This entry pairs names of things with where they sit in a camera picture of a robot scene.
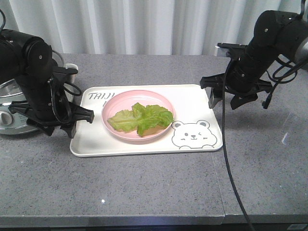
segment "white curtain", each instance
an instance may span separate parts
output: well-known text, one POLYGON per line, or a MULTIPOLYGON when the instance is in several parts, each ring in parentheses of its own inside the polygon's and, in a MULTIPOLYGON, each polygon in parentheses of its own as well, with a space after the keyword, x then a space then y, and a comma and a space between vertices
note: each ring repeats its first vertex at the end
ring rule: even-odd
POLYGON ((300 13, 301 0, 0 0, 5 28, 61 53, 213 54, 248 44, 265 10, 300 13))

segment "gray countertop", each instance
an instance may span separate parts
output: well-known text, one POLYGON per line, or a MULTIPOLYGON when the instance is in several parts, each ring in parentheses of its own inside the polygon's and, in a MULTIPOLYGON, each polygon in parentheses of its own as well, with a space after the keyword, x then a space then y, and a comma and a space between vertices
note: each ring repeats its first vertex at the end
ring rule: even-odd
MULTIPOLYGON (((65 54, 76 84, 199 84, 228 58, 65 54)), ((308 222, 308 79, 279 86, 268 110, 259 99, 227 105, 226 144, 235 184, 257 223, 308 222)), ((214 108, 221 124, 221 103, 214 108)), ((56 129, 0 136, 0 228, 244 222, 223 151, 80 158, 56 129)))

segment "green leafy vegetable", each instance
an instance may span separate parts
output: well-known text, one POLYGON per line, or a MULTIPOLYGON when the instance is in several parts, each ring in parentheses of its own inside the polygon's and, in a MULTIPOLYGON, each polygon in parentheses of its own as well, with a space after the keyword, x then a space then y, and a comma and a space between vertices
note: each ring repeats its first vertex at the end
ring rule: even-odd
POLYGON ((147 105, 136 103, 130 110, 117 112, 109 118, 108 123, 117 131, 130 132, 137 130, 138 135, 143 136, 150 128, 161 126, 166 128, 173 122, 173 114, 159 105, 147 105))

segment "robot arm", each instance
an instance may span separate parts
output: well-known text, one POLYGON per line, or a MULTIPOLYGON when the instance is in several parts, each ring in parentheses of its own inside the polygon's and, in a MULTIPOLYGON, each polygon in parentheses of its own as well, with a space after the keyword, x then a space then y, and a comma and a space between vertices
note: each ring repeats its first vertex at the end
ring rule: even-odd
POLYGON ((51 46, 43 39, 1 27, 0 83, 15 79, 26 101, 13 101, 9 110, 27 117, 27 125, 49 136, 61 126, 73 138, 76 121, 92 123, 94 112, 69 102, 65 94, 64 84, 76 73, 75 69, 56 65, 51 46))
MULTIPOLYGON (((201 79, 201 88, 211 87, 210 108, 221 100, 224 76, 225 91, 234 94, 232 109, 255 101, 260 91, 271 92, 271 83, 260 78, 280 54, 296 64, 284 77, 295 73, 299 68, 308 70, 308 23, 302 19, 302 14, 265 11, 256 22, 254 37, 248 46, 218 46, 228 49, 232 64, 226 75, 201 79)), ((267 108, 269 102, 270 100, 267 100, 263 107, 267 108)))

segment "knob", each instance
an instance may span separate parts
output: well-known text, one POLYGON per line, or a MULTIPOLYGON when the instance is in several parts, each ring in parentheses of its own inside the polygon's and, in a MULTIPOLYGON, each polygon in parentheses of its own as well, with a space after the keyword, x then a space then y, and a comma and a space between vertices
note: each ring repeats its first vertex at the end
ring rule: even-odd
POLYGON ((4 111, 0 111, 0 125, 8 126, 13 122, 13 116, 4 111))

